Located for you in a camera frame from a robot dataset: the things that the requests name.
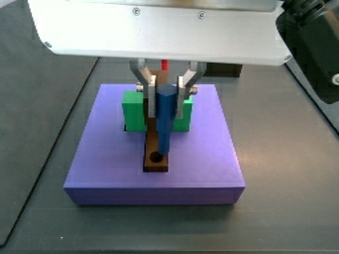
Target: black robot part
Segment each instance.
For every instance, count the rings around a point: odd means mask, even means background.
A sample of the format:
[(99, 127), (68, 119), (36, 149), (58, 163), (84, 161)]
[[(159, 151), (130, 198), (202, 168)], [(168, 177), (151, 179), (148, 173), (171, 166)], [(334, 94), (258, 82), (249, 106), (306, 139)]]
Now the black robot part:
[(329, 104), (339, 101), (339, 0), (286, 0), (277, 19), (281, 36)]

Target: gray background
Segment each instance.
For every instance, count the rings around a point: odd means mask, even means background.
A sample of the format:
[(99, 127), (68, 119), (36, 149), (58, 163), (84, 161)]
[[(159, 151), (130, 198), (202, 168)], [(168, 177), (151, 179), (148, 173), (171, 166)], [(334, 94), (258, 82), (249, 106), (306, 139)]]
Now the gray background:
[(95, 62), (96, 58), (50, 52), (38, 38), (27, 1), (0, 9), (0, 245)]
[[(170, 67), (175, 81), (187, 63)], [(338, 135), (285, 66), (202, 80), (218, 87), (247, 181), (237, 205), (72, 204), (63, 184), (99, 85), (132, 82), (127, 60), (99, 60), (3, 252), (339, 252)]]

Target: purple block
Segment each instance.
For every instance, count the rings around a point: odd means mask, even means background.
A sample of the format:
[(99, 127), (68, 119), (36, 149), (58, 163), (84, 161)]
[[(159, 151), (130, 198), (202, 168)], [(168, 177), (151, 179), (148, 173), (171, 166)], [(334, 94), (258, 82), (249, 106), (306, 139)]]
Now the purple block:
[(214, 85), (194, 97), (191, 131), (172, 133), (168, 173), (143, 172), (144, 133), (124, 132), (122, 98), (103, 84), (64, 189), (76, 204), (235, 203), (246, 188)]

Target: brown wooden block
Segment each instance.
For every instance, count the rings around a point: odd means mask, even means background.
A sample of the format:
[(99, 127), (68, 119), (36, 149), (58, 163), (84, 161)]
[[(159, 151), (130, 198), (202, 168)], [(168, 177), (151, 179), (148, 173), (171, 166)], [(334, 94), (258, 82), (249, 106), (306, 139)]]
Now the brown wooden block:
[(146, 133), (144, 144), (144, 168), (143, 172), (168, 172), (168, 156), (158, 163), (152, 162), (151, 154), (158, 153), (158, 132)]
[[(167, 83), (167, 70), (152, 70), (152, 75), (156, 75), (155, 85), (162, 85)], [(146, 141), (144, 141), (144, 160), (143, 160), (143, 172), (168, 172), (168, 156), (162, 157), (160, 162), (154, 162), (151, 156), (159, 158), (158, 153), (158, 132), (156, 132), (156, 118), (148, 117), (148, 99), (143, 100), (143, 112), (144, 121), (147, 125)]]
[(167, 70), (151, 70), (151, 74), (156, 75), (156, 85), (167, 83), (167, 76), (168, 76), (168, 71)]

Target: green block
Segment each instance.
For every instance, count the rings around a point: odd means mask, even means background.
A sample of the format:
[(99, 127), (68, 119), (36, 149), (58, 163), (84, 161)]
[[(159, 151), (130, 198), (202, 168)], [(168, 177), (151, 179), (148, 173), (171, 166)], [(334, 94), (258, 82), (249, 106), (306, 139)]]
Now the green block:
[(126, 131), (146, 131), (143, 118), (143, 93), (126, 91), (122, 99)]
[(183, 119), (175, 119), (174, 131), (190, 131), (194, 97), (184, 101)]
[[(183, 119), (175, 119), (174, 131), (190, 131), (191, 115), (194, 107), (194, 98), (190, 97), (184, 101)], [(126, 131), (142, 132), (146, 131), (144, 116), (143, 116), (143, 93), (136, 91), (126, 91), (122, 100), (123, 116)]]

